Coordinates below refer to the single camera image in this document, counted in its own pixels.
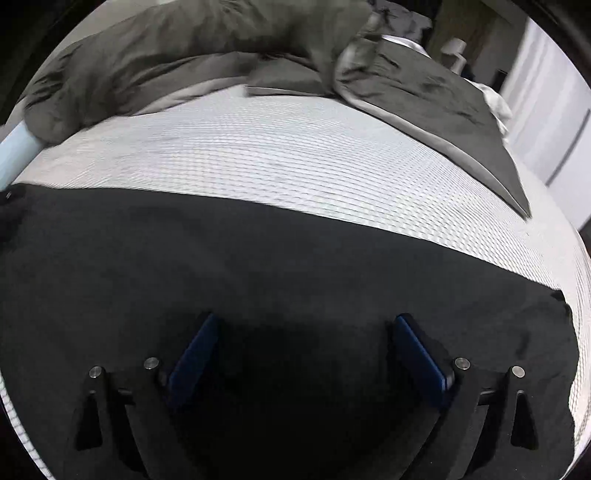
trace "gray duvet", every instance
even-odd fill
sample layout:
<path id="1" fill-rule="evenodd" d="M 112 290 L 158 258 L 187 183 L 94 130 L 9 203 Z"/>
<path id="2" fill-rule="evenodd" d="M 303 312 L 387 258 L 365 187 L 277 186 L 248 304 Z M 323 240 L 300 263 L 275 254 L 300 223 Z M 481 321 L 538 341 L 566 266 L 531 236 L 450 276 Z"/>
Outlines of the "gray duvet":
<path id="1" fill-rule="evenodd" d="M 58 144 L 114 115 L 239 83 L 250 95 L 336 96 L 404 131 L 530 216 L 477 88 L 382 40 L 364 0 L 177 0 L 64 50 L 27 91 L 29 130 Z"/>

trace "white mattress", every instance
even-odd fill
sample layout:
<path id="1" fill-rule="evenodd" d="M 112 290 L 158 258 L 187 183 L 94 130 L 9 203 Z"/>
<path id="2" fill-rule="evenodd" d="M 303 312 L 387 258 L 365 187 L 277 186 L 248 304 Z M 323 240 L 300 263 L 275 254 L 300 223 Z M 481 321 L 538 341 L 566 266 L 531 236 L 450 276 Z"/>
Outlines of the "white mattress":
<path id="1" fill-rule="evenodd" d="M 591 261 L 546 187 L 516 163 L 527 222 L 447 158 L 373 117 L 331 99 L 247 98 L 239 86 L 112 118 L 43 151 L 18 181 L 251 200 L 422 238 L 560 288 L 580 349 L 569 399 L 578 457 L 591 434 Z"/>

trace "dark fabric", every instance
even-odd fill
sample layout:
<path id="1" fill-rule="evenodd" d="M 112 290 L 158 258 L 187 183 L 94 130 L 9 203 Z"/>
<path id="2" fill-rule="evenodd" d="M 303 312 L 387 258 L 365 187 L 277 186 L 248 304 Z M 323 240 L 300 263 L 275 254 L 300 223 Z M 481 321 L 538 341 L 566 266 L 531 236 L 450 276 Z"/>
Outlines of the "dark fabric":
<path id="1" fill-rule="evenodd" d="M 209 80 L 246 77 L 257 64 L 257 54 L 234 51 L 155 66 L 151 78 L 130 90 L 127 100 L 122 99 L 118 113 L 132 115 L 171 92 Z"/>
<path id="2" fill-rule="evenodd" d="M 367 55 L 361 52 L 358 56 Z M 341 82 L 357 98 L 395 113 L 470 155 L 506 188 L 527 216 L 531 214 L 496 119 L 474 85 L 430 58 L 388 41 L 378 43 L 367 69 L 353 67 Z"/>
<path id="3" fill-rule="evenodd" d="M 261 61 L 251 72 L 247 84 L 247 91 L 252 95 L 271 95 L 274 90 L 316 96 L 332 93 L 309 61 L 293 56 Z"/>
<path id="4" fill-rule="evenodd" d="M 149 356 L 170 369 L 206 311 L 224 320 L 219 348 L 176 422 L 212 478 L 335 478 L 398 451 L 397 433 L 400 457 L 368 480 L 398 478 L 433 419 L 388 368 L 385 324 L 401 312 L 451 355 L 523 366 L 553 453 L 547 480 L 572 460 L 565 305 L 487 262 L 257 203 L 117 189 L 17 186 L 0 233 L 0 367 L 57 478 L 88 370 Z"/>
<path id="5" fill-rule="evenodd" d="M 147 82 L 162 66 L 205 54 L 295 54 L 310 59 L 330 88 L 338 55 L 370 13 L 363 0 L 178 0 L 152 7 L 53 60 L 27 92 L 25 121 L 36 137 L 61 143 L 128 113 L 126 105 L 147 106 Z M 169 85 L 159 91 L 178 89 Z"/>

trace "blanket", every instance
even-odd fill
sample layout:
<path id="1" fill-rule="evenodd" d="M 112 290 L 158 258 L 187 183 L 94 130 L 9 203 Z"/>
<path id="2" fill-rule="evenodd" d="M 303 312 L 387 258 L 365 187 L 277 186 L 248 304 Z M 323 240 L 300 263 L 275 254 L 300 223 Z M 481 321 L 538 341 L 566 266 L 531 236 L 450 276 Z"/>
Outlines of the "blanket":
<path id="1" fill-rule="evenodd" d="M 383 26 L 363 0 L 178 0 L 64 50 L 30 86 L 25 121 L 58 144 L 110 116 L 158 111 L 245 79 L 252 95 L 336 95 L 443 153 L 529 217 L 481 92 L 383 40 Z"/>

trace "pillow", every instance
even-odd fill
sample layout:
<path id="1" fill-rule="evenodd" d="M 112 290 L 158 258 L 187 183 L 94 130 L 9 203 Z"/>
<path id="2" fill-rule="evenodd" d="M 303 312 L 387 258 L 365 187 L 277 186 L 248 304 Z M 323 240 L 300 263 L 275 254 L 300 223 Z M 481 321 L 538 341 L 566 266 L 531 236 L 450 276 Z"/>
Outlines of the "pillow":
<path id="1" fill-rule="evenodd" d="M 433 25 L 430 18 L 411 12 L 389 0 L 376 0 L 375 9 L 385 14 L 388 29 L 393 36 L 407 38 L 416 43 L 421 43 L 423 30 Z"/>

